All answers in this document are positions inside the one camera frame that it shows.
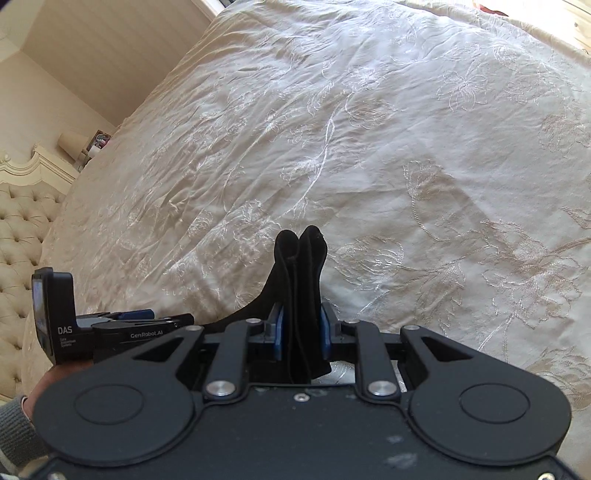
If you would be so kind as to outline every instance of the screw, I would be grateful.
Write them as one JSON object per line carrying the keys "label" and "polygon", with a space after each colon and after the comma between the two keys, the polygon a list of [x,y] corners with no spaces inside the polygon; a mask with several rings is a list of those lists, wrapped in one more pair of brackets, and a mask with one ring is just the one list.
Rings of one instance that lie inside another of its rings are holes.
{"label": "screw", "polygon": [[392,382],[387,380],[378,380],[377,382],[371,382],[368,385],[368,391],[376,397],[387,397],[394,395],[398,388]]}
{"label": "screw", "polygon": [[216,380],[208,384],[205,390],[214,397],[227,397],[236,391],[236,385],[227,380]]}
{"label": "screw", "polygon": [[294,400],[301,402],[301,403],[308,401],[309,399],[310,399],[310,396],[306,393],[296,393],[294,395]]}

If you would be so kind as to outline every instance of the human hand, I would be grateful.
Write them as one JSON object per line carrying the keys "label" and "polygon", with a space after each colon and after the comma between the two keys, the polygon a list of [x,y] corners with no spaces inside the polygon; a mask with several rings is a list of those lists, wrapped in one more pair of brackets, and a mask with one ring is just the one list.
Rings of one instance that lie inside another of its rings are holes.
{"label": "human hand", "polygon": [[45,375],[41,377],[39,383],[35,385],[31,394],[25,399],[22,404],[22,410],[31,420],[33,418],[33,410],[35,408],[35,403],[41,397],[41,394],[49,387],[49,385],[54,384],[57,381],[62,380],[63,378],[68,377],[69,375],[79,372],[80,370],[84,370],[88,367],[92,366],[92,361],[84,361],[84,362],[70,362],[63,365],[55,365],[51,367]]}

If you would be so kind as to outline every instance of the cream headboard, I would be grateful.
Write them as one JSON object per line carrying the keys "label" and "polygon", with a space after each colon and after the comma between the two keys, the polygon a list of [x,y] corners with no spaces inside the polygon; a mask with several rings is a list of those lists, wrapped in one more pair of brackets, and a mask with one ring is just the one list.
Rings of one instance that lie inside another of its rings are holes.
{"label": "cream headboard", "polygon": [[21,391],[21,349],[31,274],[78,172],[36,145],[26,164],[0,163],[0,400]]}

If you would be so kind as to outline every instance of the bed sheet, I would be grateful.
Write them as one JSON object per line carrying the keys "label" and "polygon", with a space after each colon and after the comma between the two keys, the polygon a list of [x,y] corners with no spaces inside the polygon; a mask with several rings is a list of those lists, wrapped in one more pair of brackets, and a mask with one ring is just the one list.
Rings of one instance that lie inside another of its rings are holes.
{"label": "bed sheet", "polygon": [[[340,318],[419,323],[559,385],[591,476],[589,58],[389,0],[226,9],[80,175],[44,242],[79,313],[212,322],[317,225]],[[25,389],[47,368],[29,318]]]}

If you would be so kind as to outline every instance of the gray sleeve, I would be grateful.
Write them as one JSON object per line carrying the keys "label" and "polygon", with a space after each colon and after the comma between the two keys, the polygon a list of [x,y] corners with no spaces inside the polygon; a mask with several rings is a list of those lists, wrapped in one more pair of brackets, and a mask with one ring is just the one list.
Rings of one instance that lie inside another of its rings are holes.
{"label": "gray sleeve", "polygon": [[16,475],[26,464],[47,454],[21,402],[22,395],[0,406],[0,473]]}

